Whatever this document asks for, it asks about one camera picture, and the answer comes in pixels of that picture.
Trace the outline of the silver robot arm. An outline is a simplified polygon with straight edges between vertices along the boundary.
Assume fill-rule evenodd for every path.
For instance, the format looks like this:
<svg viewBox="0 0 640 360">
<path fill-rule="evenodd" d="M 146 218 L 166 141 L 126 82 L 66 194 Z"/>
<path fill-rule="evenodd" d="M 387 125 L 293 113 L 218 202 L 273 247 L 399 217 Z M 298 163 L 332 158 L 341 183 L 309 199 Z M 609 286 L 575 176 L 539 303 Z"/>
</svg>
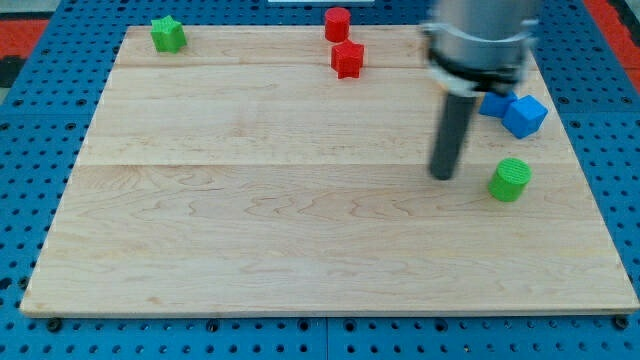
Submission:
<svg viewBox="0 0 640 360">
<path fill-rule="evenodd" d="M 441 0 L 421 24 L 431 76 L 460 97 L 507 94 L 525 77 L 539 0 Z"/>
</svg>

